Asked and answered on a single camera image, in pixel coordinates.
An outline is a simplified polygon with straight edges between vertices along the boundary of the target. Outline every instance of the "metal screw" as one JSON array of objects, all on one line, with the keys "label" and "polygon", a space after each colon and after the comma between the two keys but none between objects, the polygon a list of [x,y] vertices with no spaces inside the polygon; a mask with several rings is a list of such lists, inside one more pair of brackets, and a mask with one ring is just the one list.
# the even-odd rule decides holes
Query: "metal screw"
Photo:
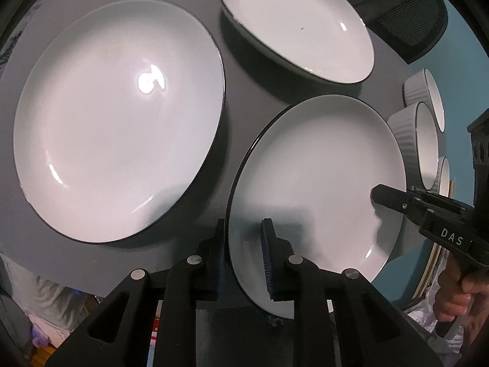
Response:
[{"label": "metal screw", "polygon": [[146,272],[143,269],[136,269],[131,272],[131,279],[139,280],[142,279],[146,275]]},{"label": "metal screw", "polygon": [[294,254],[289,257],[289,262],[293,265],[300,265],[302,262],[304,262],[304,258],[300,255]]},{"label": "metal screw", "polygon": [[200,262],[202,262],[200,255],[190,255],[187,258],[187,263],[190,265],[198,265]]},{"label": "metal screw", "polygon": [[348,268],[348,269],[345,269],[345,275],[346,275],[346,277],[355,280],[355,279],[358,279],[360,277],[360,272],[356,269]]}]

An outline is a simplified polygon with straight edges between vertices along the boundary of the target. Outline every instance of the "gray table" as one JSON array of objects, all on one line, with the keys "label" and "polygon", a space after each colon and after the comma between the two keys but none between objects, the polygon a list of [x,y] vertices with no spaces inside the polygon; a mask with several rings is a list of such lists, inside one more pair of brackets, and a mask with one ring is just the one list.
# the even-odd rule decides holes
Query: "gray table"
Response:
[{"label": "gray table", "polygon": [[[62,22],[66,7],[88,12],[109,0],[90,0],[83,8],[79,8],[80,1],[65,0],[44,11],[41,7],[33,21],[55,14]],[[403,82],[413,71],[375,34],[371,36],[376,62],[370,77],[361,84],[325,85],[285,70],[252,48],[223,16],[219,0],[168,1],[196,15],[214,37],[226,71],[226,106],[215,144],[188,191],[156,224],[133,237],[111,244],[84,244],[56,233],[36,215],[19,186],[11,152],[16,98],[23,82],[13,74],[5,78],[8,71],[4,72],[0,87],[0,251],[44,278],[105,296],[135,268],[168,269],[192,254],[200,240],[213,235],[218,218],[224,217],[229,190],[246,151],[264,126],[290,104],[340,93],[365,101],[384,119],[403,108]],[[23,47],[23,37],[18,48]],[[398,247],[396,252],[404,251]],[[228,307],[245,303],[229,272],[227,275],[230,285],[224,303]]]}]

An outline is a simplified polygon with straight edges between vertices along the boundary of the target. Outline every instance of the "ceramic bowl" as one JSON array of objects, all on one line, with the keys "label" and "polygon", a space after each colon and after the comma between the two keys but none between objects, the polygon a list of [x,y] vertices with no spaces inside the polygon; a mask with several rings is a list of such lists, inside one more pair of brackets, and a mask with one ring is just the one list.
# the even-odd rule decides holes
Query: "ceramic bowl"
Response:
[{"label": "ceramic bowl", "polygon": [[448,197],[448,192],[450,191],[450,165],[446,157],[439,160],[435,184],[430,191]]},{"label": "ceramic bowl", "polygon": [[404,103],[406,106],[424,102],[436,119],[440,132],[445,131],[445,112],[442,98],[435,79],[428,69],[423,69],[404,82]]},{"label": "ceramic bowl", "polygon": [[393,114],[387,124],[403,155],[407,187],[429,190],[438,170],[438,136],[435,120],[423,102],[416,102]]}]

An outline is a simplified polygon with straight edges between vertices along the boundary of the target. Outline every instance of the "black chair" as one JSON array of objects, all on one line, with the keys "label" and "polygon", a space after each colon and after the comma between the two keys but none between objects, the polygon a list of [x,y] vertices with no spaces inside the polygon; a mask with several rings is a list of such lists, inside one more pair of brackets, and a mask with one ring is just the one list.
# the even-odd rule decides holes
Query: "black chair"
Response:
[{"label": "black chair", "polygon": [[447,24],[448,12],[443,0],[407,0],[366,23],[407,63],[431,50]]},{"label": "black chair", "polygon": [[0,365],[8,367],[32,367],[12,341],[7,329],[0,321]]}]

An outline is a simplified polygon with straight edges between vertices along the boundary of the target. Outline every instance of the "white bowl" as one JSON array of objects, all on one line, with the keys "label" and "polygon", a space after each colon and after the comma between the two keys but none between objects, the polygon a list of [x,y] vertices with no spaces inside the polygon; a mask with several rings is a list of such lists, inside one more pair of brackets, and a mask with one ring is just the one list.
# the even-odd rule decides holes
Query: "white bowl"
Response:
[{"label": "white bowl", "polygon": [[243,291],[273,315],[293,318],[292,302],[267,292],[260,222],[320,268],[358,269],[369,281],[397,240],[403,214],[373,205],[380,184],[406,189],[392,131],[370,106],[322,95],[279,114],[247,153],[231,190],[227,236]]},{"label": "white bowl", "polygon": [[14,124],[26,199],[76,240],[128,237],[183,194],[222,113],[221,56],[189,12],[105,5],[63,29],[33,67]]},{"label": "white bowl", "polygon": [[440,158],[438,163],[438,172],[436,175],[435,184],[430,192],[448,197],[450,191],[450,165],[446,157]]},{"label": "white bowl", "polygon": [[429,190],[438,170],[438,136],[433,115],[423,102],[393,114],[387,124],[403,155],[407,186]]},{"label": "white bowl", "polygon": [[445,112],[442,98],[435,79],[428,69],[423,69],[404,82],[404,102],[406,106],[424,102],[430,109],[440,132],[445,131]]},{"label": "white bowl", "polygon": [[347,0],[221,0],[256,48],[302,75],[358,83],[373,69],[365,24]]}]

